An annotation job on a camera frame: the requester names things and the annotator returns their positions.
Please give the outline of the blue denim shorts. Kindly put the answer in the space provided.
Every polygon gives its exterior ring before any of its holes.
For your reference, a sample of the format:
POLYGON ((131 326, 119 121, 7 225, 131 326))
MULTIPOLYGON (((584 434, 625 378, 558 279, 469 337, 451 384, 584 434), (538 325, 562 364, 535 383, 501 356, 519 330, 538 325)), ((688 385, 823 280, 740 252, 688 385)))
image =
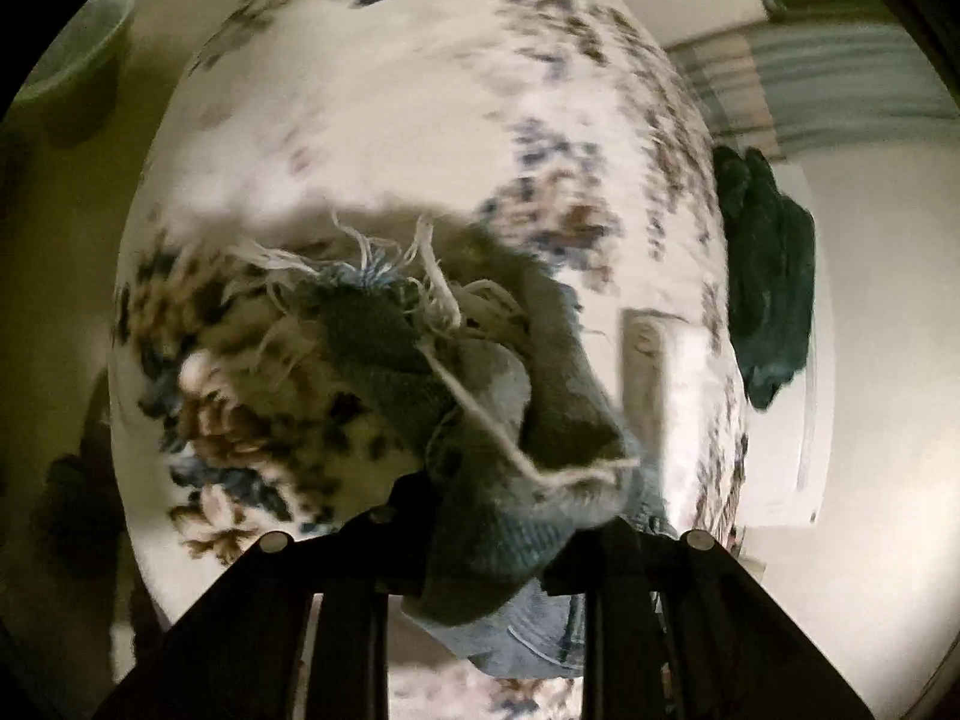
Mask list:
POLYGON ((324 330, 334 369, 420 458, 391 497, 425 553, 405 610, 493 678, 583 671, 586 603, 545 569, 575 533, 664 522, 659 480, 590 366, 573 289, 482 229, 408 244, 343 229, 308 259, 251 241, 283 314, 324 330))

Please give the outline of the white folded cloth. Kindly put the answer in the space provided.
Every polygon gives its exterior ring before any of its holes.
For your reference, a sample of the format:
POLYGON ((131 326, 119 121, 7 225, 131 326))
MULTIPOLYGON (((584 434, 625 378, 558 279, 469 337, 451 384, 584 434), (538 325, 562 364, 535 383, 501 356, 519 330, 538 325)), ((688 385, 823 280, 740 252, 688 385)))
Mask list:
POLYGON ((704 381, 709 337, 698 325, 659 312, 626 312, 623 406, 659 480, 665 520, 690 530, 700 483, 704 381))

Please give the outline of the striped curtain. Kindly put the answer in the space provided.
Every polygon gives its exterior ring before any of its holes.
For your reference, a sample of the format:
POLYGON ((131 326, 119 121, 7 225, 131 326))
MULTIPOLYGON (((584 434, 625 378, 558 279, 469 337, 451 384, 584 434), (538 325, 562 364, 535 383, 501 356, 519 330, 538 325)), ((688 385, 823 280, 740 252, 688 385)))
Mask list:
POLYGON ((672 47, 716 142, 770 160, 880 142, 955 142, 958 106, 892 21, 794 21, 672 47))

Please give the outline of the green plastic basin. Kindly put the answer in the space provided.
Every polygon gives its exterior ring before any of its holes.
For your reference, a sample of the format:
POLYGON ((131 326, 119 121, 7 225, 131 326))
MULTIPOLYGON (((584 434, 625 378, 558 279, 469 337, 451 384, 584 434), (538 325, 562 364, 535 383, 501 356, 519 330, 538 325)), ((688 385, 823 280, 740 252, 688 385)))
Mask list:
POLYGON ((53 148, 86 142, 109 119, 137 0, 88 0, 53 39, 11 110, 43 129, 53 148))

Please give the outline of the dark green blanket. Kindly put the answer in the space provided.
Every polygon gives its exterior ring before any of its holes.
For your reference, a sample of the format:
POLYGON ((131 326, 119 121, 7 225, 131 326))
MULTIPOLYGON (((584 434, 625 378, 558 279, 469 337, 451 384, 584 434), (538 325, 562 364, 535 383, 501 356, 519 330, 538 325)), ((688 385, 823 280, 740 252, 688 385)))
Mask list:
POLYGON ((727 325, 748 401, 765 411, 804 369, 815 298, 815 223, 758 149, 713 149, 727 242, 727 325))

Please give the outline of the floral bed sheet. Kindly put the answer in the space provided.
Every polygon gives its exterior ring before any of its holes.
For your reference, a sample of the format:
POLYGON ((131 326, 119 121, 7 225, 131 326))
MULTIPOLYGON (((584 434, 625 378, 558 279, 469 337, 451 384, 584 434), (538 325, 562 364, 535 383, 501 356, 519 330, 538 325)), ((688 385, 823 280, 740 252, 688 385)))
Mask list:
POLYGON ((623 0, 239 0, 146 156, 109 393, 164 621, 431 468, 482 561, 392 610, 392 713, 578 717, 545 551, 617 514, 727 538, 742 486, 708 128, 623 0))

